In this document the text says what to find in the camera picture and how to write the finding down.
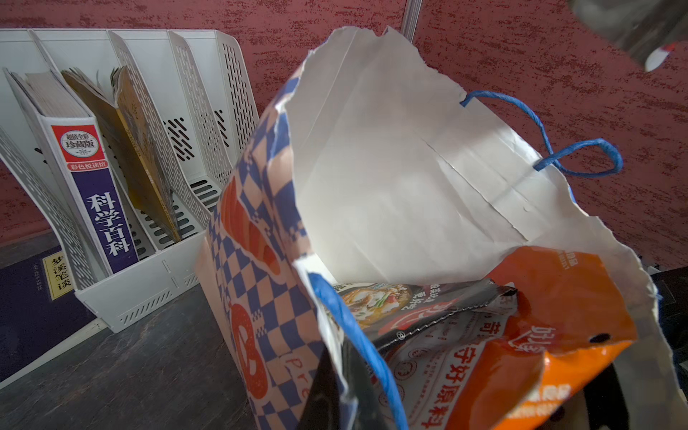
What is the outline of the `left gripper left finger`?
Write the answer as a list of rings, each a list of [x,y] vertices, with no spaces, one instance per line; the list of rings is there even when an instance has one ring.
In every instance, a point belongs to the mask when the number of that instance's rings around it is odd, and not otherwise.
[[[328,349],[325,349],[317,367],[315,379],[297,430],[339,430],[340,392],[338,376]]]

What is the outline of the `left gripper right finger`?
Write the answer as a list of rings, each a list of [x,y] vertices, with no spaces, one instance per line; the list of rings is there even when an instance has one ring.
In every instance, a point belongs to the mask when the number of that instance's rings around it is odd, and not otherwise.
[[[350,340],[343,345],[342,371],[348,387],[341,404],[346,409],[344,429],[387,429],[367,362]]]

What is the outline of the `black red condiment packet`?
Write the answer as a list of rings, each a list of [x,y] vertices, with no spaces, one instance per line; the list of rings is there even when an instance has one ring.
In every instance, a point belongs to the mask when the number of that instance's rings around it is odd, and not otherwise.
[[[518,298],[517,288],[490,279],[428,285],[347,283],[334,288],[380,352],[465,312],[510,310]]]

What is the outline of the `orange red condiment packet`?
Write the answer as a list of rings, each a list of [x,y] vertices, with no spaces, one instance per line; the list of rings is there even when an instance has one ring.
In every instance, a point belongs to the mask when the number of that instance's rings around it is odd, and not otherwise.
[[[411,429],[533,429],[637,339],[596,254],[521,247],[487,275],[485,306],[387,324],[387,355]]]

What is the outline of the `checkered paper bag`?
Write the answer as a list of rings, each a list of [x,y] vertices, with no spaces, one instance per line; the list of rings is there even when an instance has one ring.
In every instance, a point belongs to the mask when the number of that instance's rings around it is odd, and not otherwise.
[[[617,148],[594,139],[541,155],[487,99],[499,94],[464,91],[399,32],[345,27],[264,111],[197,267],[258,428],[297,429],[328,349],[344,429],[350,340],[387,429],[411,429],[386,361],[396,347],[378,351],[334,287],[481,281],[521,247],[596,254],[637,331],[568,400],[579,406],[562,428],[686,428],[657,288],[635,252],[578,206],[562,163],[595,148],[612,176],[624,165]]]

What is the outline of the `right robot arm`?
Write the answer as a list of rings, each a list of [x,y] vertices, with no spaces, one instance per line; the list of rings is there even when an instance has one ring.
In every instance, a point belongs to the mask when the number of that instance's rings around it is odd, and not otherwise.
[[[578,20],[649,73],[687,41],[687,0],[570,0]]]

